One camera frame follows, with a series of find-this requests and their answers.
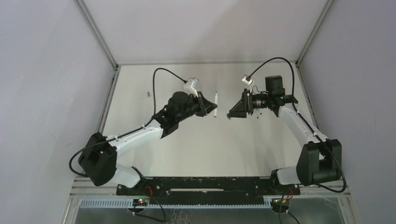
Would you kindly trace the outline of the white pen green end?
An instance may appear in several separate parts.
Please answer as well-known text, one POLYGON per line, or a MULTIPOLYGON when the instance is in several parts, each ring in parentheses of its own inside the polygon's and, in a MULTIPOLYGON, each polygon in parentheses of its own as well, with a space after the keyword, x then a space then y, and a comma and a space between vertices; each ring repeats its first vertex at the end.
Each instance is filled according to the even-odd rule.
POLYGON ((214 103, 216 105, 216 108, 213 111, 213 116, 216 118, 217 117, 217 111, 218 111, 218 92, 217 91, 215 93, 214 103))

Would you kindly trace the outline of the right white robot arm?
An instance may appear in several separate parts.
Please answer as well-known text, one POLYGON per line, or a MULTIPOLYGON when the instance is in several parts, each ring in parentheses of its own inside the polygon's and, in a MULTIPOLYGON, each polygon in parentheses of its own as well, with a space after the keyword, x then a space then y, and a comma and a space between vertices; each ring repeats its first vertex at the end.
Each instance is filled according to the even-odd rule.
POLYGON ((246 118, 257 110, 269 109, 291 130, 301 147, 295 166, 272 171, 271 177, 276 184, 319 185, 342 177, 341 143, 328 139, 307 120, 297 99, 285 93, 281 76, 266 77, 266 90, 258 94, 252 92, 254 82, 251 78, 244 76, 242 81, 249 89, 244 89, 227 117, 246 118))

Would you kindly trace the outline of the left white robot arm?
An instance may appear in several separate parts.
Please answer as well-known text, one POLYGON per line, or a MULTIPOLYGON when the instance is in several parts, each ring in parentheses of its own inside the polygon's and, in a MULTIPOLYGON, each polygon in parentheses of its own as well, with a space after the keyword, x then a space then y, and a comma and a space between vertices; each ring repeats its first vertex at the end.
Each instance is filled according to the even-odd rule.
POLYGON ((217 107, 202 92, 194 96, 177 91, 148 123, 139 128, 108 136, 100 132, 91 135, 79 152, 78 164, 94 186, 112 182, 132 188, 142 180, 142 174, 133 167, 119 164, 120 157, 140 145, 165 138, 176 131, 179 123, 185 119, 191 116, 204 117, 217 107))

